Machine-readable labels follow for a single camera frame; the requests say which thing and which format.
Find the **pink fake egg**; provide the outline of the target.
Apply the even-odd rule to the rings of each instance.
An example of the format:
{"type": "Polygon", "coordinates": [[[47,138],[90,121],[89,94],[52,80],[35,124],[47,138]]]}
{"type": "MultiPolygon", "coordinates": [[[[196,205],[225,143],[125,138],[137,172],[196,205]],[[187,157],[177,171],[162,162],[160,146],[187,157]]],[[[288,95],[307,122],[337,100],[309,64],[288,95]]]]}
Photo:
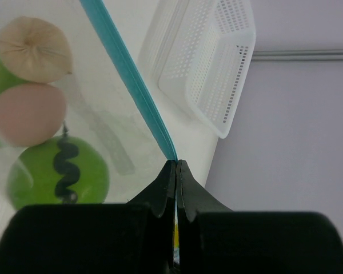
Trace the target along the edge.
{"type": "Polygon", "coordinates": [[[0,94],[0,141],[13,147],[41,144],[61,128],[67,101],[49,84],[20,84],[0,94]]]}

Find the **yellow zip slider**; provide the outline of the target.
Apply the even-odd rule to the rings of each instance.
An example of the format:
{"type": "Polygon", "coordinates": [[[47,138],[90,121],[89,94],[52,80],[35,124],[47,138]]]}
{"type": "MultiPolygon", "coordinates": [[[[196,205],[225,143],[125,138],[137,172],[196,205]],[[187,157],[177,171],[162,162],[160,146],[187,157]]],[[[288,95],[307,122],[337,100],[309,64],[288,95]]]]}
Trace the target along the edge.
{"type": "Polygon", "coordinates": [[[178,231],[178,221],[175,219],[174,220],[174,232],[173,232],[173,244],[174,244],[174,250],[178,249],[180,244],[179,244],[179,231],[178,231]]]}

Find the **beige fake garlic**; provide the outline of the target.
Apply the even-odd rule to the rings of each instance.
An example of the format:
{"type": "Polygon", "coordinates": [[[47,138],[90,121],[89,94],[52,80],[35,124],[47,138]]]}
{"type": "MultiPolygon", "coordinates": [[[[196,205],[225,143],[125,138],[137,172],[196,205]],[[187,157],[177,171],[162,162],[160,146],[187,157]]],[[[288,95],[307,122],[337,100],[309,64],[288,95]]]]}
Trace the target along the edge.
{"type": "Polygon", "coordinates": [[[15,76],[52,83],[73,72],[73,55],[64,32],[39,18],[17,17],[0,30],[0,60],[15,76]]]}

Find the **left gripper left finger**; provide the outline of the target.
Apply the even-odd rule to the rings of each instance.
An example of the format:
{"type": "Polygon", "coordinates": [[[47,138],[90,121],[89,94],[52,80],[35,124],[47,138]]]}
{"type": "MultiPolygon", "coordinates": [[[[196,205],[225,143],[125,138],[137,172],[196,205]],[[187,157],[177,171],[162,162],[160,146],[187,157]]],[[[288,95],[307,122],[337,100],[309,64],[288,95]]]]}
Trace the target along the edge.
{"type": "Polygon", "coordinates": [[[123,204],[31,205],[0,239],[0,273],[169,273],[176,163],[123,204]]]}

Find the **green fake melon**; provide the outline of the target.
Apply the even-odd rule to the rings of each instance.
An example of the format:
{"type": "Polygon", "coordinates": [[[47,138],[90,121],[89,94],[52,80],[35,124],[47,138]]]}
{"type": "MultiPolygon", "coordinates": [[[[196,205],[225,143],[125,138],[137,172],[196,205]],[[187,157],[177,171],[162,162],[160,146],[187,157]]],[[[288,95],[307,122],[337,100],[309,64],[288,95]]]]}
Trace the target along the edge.
{"type": "Polygon", "coordinates": [[[11,166],[6,193],[12,206],[103,203],[109,169],[86,141],[56,136],[20,154],[11,166]]]}

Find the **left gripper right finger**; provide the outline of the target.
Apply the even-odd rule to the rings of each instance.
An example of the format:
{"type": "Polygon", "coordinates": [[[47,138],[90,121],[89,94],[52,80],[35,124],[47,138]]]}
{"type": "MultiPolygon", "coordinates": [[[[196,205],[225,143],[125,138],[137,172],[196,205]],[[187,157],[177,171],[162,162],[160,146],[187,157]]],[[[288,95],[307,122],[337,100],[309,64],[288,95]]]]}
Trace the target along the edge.
{"type": "Polygon", "coordinates": [[[343,243],[318,212],[233,211],[181,160],[176,201],[182,273],[343,273],[343,243]]]}

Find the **clear zip top bag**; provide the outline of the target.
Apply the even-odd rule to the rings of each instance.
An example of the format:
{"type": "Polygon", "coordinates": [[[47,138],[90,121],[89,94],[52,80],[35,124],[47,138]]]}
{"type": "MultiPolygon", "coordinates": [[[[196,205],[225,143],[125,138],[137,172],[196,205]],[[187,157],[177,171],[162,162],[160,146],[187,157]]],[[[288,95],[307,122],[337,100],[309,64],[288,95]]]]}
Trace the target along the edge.
{"type": "MultiPolygon", "coordinates": [[[[49,83],[62,90],[67,101],[65,120],[52,138],[73,136],[89,143],[109,169],[109,190],[103,203],[128,202],[177,154],[104,3],[0,1],[0,30],[21,16],[60,28],[73,55],[73,72],[49,83]]],[[[26,80],[12,74],[0,60],[0,94],[24,83],[26,80]]],[[[0,239],[19,210],[6,193],[9,171],[28,148],[0,141],[0,239]]]]}

